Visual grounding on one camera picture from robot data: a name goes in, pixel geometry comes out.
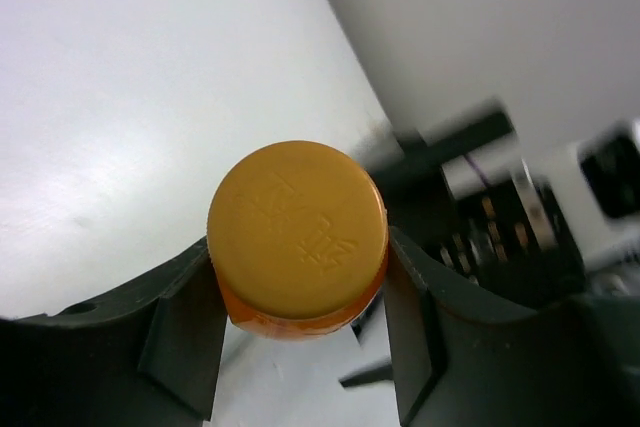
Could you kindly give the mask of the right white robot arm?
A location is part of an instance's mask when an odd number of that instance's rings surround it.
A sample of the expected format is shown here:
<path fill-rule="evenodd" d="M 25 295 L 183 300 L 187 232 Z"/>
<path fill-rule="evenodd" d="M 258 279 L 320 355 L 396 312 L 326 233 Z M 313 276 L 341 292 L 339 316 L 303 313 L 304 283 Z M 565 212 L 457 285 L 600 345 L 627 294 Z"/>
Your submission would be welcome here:
<path fill-rule="evenodd" d="M 391 226 L 382 291 L 388 360 L 344 389 L 388 382 L 403 426 L 639 422 L 639 126 L 546 163 L 518 162 L 455 197 L 447 163 L 514 134 L 492 99 L 425 139 L 363 154 Z"/>

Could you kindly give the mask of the orange juice bottle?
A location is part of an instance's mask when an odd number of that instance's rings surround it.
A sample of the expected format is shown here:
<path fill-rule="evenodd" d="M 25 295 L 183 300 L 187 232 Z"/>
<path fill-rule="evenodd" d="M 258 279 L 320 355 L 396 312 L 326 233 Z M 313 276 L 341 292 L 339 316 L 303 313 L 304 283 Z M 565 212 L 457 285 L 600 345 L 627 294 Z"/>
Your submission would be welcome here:
<path fill-rule="evenodd" d="M 355 320 L 379 291 L 390 250 L 370 175 L 343 152 L 303 140 L 260 148 L 225 175 L 206 238 L 230 321 L 279 340 Z"/>

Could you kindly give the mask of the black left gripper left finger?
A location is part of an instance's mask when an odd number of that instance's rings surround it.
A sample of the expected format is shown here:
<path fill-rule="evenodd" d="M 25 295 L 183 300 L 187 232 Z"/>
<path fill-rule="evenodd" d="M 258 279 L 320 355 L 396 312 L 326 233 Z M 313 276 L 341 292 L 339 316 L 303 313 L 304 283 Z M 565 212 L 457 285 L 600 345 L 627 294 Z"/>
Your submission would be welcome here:
<path fill-rule="evenodd" d="M 4 426 L 200 426 L 227 312 L 199 240 L 104 294 L 1 322 Z"/>

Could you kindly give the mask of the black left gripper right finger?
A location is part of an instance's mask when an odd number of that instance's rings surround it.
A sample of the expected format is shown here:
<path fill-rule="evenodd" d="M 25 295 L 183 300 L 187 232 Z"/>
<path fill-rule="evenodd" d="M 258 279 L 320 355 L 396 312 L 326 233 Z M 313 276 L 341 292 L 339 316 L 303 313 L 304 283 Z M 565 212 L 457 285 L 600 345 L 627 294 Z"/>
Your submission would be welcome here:
<path fill-rule="evenodd" d="M 384 287 L 404 426 L 635 426 L 639 301 L 508 301 L 390 232 Z"/>

